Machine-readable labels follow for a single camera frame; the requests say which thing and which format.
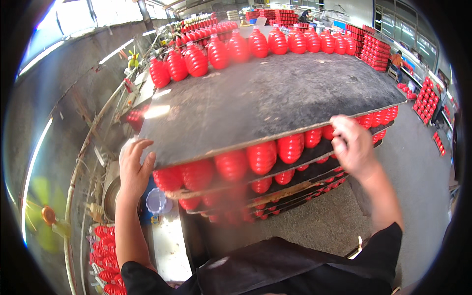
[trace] concrete floor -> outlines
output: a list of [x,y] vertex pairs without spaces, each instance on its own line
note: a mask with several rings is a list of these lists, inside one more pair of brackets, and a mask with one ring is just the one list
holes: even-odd
[[[436,256],[448,225],[449,153],[440,157],[425,127],[411,108],[399,106],[395,124],[375,153],[400,199],[405,232],[397,265],[397,282],[407,286],[419,280]],[[216,229],[213,243],[225,252],[280,236],[303,246],[345,256],[357,247],[360,235],[370,236],[370,218],[363,216],[348,182],[289,212],[245,225]]]

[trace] orange shirt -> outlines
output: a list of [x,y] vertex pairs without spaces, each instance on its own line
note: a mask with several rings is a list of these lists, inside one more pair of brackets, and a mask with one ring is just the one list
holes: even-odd
[[398,53],[395,53],[393,55],[393,58],[392,58],[392,64],[397,67],[397,68],[400,68],[401,64],[402,64],[403,60],[402,60],[402,56]]

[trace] person's left hand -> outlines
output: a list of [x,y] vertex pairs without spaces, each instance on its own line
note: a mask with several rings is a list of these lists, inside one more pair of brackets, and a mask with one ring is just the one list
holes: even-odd
[[138,202],[141,195],[149,182],[149,175],[154,168],[156,153],[150,152],[143,165],[139,163],[139,159],[143,153],[143,149],[153,144],[150,139],[138,139],[130,144],[124,151],[119,162],[120,171],[120,192],[118,196],[119,202],[123,199]]

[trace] seated worker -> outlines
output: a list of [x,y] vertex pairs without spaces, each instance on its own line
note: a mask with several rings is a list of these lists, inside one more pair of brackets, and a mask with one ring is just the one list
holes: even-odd
[[312,10],[308,8],[302,13],[302,15],[300,15],[299,20],[301,23],[308,23],[307,17],[311,13],[311,11]]
[[120,160],[116,202],[116,253],[127,294],[390,295],[404,228],[399,201],[375,157],[371,134],[344,115],[330,122],[334,152],[363,186],[372,206],[373,235],[353,260],[273,237],[211,259],[177,289],[170,287],[151,264],[136,213],[156,160],[151,152],[141,166],[143,149],[153,142],[141,139],[129,145]]
[[396,78],[398,83],[402,82],[402,70],[400,69],[403,67],[403,59],[402,59],[402,52],[399,50],[397,51],[393,57],[392,57],[392,63],[390,64],[390,67],[395,71],[395,73],[398,75]]

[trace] forearm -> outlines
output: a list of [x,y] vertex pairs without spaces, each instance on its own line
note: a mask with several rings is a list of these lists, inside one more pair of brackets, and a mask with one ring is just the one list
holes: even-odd
[[371,200],[374,231],[385,229],[394,222],[403,230],[400,202],[380,163],[375,162],[371,168],[371,175],[359,179],[359,182]]
[[136,212],[137,201],[135,201],[135,198],[129,198],[127,195],[119,195],[117,198],[115,239],[120,269],[125,262],[135,261],[156,271],[149,259],[149,249]]

